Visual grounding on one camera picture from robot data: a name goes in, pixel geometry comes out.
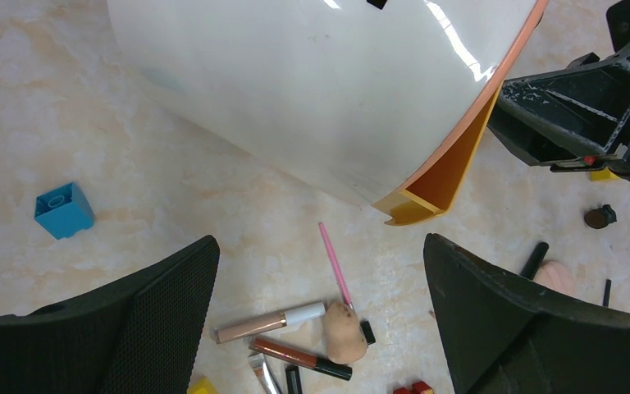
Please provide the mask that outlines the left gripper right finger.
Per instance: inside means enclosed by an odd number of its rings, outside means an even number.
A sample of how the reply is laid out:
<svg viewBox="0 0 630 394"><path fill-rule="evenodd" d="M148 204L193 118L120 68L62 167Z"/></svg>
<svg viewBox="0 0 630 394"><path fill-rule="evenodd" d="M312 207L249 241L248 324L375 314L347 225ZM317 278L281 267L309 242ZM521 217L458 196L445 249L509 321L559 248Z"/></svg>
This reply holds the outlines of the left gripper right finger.
<svg viewBox="0 0 630 394"><path fill-rule="evenodd" d="M630 393L630 313L590 304L428 234L423 258L457 393Z"/></svg>

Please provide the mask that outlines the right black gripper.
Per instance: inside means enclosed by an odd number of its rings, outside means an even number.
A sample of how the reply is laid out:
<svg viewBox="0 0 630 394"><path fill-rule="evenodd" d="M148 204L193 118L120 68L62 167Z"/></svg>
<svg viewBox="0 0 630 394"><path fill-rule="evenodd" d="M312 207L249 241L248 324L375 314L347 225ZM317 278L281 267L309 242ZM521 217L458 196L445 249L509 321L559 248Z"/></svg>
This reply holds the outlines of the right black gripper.
<svg viewBox="0 0 630 394"><path fill-rule="evenodd" d="M504 82L488 127L529 166L608 166L630 182L630 1L605 13L614 54Z"/></svg>

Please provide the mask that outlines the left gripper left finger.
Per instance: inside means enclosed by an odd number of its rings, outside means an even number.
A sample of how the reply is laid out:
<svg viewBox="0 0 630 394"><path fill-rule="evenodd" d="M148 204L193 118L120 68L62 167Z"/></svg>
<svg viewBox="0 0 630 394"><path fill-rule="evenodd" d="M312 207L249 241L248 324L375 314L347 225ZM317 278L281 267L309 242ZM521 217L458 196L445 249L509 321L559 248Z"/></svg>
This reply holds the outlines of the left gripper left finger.
<svg viewBox="0 0 630 394"><path fill-rule="evenodd" d="M0 393L184 393L217 275L205 236L138 272L0 316Z"/></svg>

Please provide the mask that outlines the black makeup brush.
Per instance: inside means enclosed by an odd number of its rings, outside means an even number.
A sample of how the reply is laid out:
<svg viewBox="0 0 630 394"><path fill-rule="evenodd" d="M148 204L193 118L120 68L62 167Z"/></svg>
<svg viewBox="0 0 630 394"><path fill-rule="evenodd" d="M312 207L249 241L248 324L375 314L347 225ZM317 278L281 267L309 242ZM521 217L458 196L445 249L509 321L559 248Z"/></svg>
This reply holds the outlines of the black makeup brush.
<svg viewBox="0 0 630 394"><path fill-rule="evenodd" d="M547 242L540 241L536 244L532 250L526 263L523 265L519 275L526 279L532 280L535 278L536 273L541 266L550 246Z"/></svg>

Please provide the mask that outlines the cream round drawer organizer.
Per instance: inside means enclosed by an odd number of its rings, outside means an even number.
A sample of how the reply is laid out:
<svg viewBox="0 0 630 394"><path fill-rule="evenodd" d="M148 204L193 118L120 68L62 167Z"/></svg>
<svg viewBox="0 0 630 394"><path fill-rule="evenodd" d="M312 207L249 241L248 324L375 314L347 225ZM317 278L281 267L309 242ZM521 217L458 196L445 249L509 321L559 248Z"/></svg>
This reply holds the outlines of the cream round drawer organizer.
<svg viewBox="0 0 630 394"><path fill-rule="evenodd" d="M110 1L168 110L390 226L447 212L544 1Z"/></svg>

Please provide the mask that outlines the thin black stick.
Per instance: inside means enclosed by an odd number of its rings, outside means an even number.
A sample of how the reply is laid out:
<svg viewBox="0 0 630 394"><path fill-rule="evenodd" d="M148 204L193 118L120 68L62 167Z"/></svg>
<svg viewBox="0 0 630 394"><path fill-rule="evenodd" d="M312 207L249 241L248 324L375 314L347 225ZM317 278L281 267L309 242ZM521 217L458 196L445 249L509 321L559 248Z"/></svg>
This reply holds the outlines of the thin black stick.
<svg viewBox="0 0 630 394"><path fill-rule="evenodd" d="M602 305L606 308L609 307L609 301L610 301L610 295L611 295L611 287L612 287L612 280L611 279L606 279L605 280L605 289L604 289L604 294L603 294L603 298L602 298Z"/></svg>

